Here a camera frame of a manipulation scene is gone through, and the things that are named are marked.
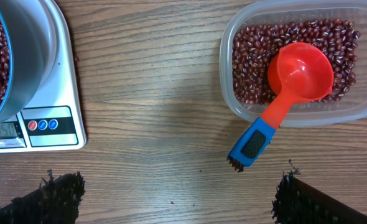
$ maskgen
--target red measuring cup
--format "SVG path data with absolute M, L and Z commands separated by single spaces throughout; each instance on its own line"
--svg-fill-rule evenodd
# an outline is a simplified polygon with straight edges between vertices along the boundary
M 268 68 L 268 81 L 277 97 L 228 154 L 235 170 L 242 172 L 261 155 L 293 103 L 323 98 L 332 92 L 333 79 L 333 68 L 318 48 L 305 43 L 281 48 Z
M 268 68 L 277 95 L 261 118 L 277 129 L 293 103 L 308 103 L 332 92 L 334 72 L 328 58 L 313 45 L 293 43 L 280 49 Z

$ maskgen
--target scale display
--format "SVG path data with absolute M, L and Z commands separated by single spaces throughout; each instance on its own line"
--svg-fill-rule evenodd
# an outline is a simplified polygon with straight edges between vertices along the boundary
M 14 123 L 0 124 L 0 139 L 18 138 Z

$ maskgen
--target clear plastic container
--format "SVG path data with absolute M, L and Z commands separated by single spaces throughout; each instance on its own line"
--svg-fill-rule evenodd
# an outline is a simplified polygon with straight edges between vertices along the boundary
M 367 0 L 265 0 L 252 3 L 229 22 L 221 40 L 220 81 L 226 104 L 238 116 L 253 122 L 264 105 L 240 103 L 233 93 L 232 48 L 236 32 L 253 24 L 278 24 L 309 19 L 348 19 L 361 32 L 353 71 L 356 84 L 339 102 L 293 105 L 282 126 L 299 127 L 333 124 L 367 116 Z

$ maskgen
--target wooden table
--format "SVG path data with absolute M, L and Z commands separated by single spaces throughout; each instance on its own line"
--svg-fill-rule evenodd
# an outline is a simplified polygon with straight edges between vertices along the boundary
M 47 169 L 80 170 L 77 223 L 272 223 L 282 171 L 367 215 L 367 118 L 281 128 L 250 169 L 225 161 L 249 126 L 226 106 L 219 50 L 244 0 L 59 0 L 79 57 L 88 144 L 0 154 L 0 207 Z

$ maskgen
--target kitchen scale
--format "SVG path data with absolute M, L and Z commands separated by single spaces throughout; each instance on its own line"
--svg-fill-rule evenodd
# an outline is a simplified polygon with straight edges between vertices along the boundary
M 66 20 L 54 0 L 28 1 L 19 3 L 39 31 L 44 74 L 29 104 L 0 124 L 0 152 L 79 149 L 86 136 Z

